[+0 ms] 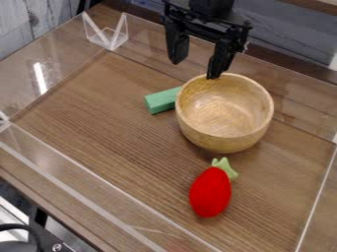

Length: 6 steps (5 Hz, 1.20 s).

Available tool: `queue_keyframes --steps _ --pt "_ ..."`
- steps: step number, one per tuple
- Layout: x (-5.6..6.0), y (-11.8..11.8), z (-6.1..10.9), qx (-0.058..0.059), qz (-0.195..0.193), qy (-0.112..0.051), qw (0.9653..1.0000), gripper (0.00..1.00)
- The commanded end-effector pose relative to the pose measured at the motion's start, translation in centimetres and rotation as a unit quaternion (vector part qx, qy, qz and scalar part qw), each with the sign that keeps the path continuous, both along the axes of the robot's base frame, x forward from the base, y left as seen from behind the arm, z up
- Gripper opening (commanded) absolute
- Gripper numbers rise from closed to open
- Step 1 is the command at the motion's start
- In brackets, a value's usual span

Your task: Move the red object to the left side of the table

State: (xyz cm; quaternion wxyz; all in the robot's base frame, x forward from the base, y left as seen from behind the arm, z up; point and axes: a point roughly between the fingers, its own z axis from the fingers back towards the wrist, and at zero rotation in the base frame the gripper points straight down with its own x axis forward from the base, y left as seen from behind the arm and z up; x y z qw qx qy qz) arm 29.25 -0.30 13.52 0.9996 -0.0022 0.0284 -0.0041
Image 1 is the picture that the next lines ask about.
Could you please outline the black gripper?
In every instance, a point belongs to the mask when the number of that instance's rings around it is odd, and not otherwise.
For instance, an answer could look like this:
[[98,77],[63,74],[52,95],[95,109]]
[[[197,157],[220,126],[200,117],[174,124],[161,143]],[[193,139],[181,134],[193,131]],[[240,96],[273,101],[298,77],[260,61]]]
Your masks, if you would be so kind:
[[208,78],[229,69],[236,51],[246,49],[252,22],[233,11],[234,0],[163,0],[167,55],[178,65],[189,56],[190,35],[216,43]]

